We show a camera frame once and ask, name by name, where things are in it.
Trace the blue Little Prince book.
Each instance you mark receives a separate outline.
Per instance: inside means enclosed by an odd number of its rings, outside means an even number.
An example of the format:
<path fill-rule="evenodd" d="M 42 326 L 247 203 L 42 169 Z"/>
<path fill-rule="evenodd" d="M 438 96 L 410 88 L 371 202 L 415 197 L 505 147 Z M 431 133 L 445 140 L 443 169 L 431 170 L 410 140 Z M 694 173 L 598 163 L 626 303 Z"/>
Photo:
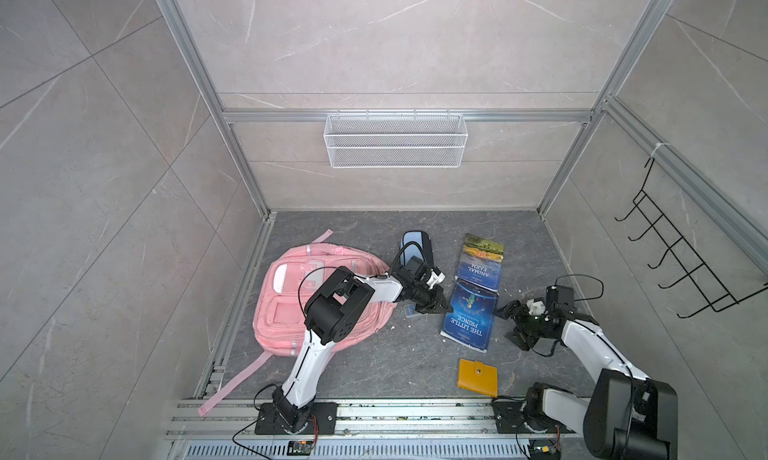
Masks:
<path fill-rule="evenodd" d="M 445 315 L 440 335 L 472 350 L 488 350 L 498 295 L 458 279 L 451 297 L 452 312 Z"/>

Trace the light blue pencil case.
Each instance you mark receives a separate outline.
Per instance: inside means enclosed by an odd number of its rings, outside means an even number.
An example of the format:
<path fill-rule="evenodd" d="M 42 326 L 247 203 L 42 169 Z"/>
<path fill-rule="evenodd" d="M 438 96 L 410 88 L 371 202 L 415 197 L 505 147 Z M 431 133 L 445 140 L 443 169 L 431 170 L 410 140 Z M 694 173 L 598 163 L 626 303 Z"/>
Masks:
<path fill-rule="evenodd" d="M 430 266 L 434 265 L 431 238 L 422 230 L 406 231 L 400 241 L 399 262 L 406 266 L 411 258 L 419 258 Z"/>

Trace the Animal Farm book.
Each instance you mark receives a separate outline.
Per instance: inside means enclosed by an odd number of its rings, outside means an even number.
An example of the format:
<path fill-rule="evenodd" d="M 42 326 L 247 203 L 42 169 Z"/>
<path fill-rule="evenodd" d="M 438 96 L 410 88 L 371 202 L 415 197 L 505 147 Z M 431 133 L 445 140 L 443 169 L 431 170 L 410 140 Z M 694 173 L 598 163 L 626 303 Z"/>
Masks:
<path fill-rule="evenodd" d="M 467 234 L 459 258 L 457 278 L 497 292 L 501 283 L 503 258 L 503 244 Z"/>

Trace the pink student backpack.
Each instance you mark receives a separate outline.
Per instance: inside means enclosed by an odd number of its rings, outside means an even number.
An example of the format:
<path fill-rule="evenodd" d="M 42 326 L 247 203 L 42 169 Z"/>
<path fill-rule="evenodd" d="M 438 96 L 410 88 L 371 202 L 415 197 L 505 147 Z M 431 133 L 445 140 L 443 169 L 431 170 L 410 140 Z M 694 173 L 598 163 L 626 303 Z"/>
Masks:
<path fill-rule="evenodd" d="M 207 414 L 273 356 L 296 363 L 274 392 L 292 409 L 316 397 L 323 369 L 335 353 L 372 336 L 392 315 L 401 284 L 373 254 L 329 243 L 324 233 L 273 262 L 254 314 L 262 354 L 198 410 Z"/>

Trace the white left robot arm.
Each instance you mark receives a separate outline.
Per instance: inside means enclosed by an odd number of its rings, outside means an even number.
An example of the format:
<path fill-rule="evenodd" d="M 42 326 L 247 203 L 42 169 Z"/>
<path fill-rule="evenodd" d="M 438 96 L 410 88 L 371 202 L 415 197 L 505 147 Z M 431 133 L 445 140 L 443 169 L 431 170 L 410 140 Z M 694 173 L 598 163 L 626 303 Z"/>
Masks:
<path fill-rule="evenodd" d="M 272 394 L 282 427 L 290 433 L 304 428 L 333 355 L 376 333 L 396 303 L 410 300 L 423 314 L 451 312 L 444 279 L 417 257 L 393 267 L 368 254 L 288 253 L 275 261 L 261 288 L 254 331 L 265 352 L 295 359 Z"/>

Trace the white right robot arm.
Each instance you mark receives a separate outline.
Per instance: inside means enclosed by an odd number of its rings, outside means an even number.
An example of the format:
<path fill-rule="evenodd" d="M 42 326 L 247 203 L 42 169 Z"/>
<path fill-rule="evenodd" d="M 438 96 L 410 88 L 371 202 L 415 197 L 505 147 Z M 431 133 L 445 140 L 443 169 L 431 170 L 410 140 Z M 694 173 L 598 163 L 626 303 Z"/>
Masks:
<path fill-rule="evenodd" d="M 595 382 L 589 398 L 535 383 L 520 405 L 522 427 L 574 432 L 599 459 L 677 458 L 676 391 L 634 365 L 577 301 L 572 288 L 550 285 L 543 296 L 511 301 L 494 313 L 513 321 L 506 337 L 520 350 L 531 352 L 550 339 L 570 350 Z"/>

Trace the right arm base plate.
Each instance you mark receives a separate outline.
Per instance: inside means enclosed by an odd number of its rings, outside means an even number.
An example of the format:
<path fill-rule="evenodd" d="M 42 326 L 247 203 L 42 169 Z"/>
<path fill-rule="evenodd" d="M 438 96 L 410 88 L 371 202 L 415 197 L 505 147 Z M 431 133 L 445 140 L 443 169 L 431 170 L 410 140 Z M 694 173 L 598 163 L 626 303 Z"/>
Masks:
<path fill-rule="evenodd" d="M 525 400 L 512 397 L 494 398 L 490 406 L 499 434 L 574 434 L 574 431 L 549 417 L 531 413 Z"/>

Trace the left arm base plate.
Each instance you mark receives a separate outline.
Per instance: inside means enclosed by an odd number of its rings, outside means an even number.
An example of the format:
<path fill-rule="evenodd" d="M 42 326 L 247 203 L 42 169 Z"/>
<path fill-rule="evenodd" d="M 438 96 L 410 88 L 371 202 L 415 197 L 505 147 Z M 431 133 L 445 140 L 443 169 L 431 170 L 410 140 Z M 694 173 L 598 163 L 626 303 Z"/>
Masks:
<path fill-rule="evenodd" d="M 334 402 L 310 402 L 307 406 L 295 410 L 265 403 L 260 406 L 254 433 L 332 435 L 336 428 L 338 407 Z"/>

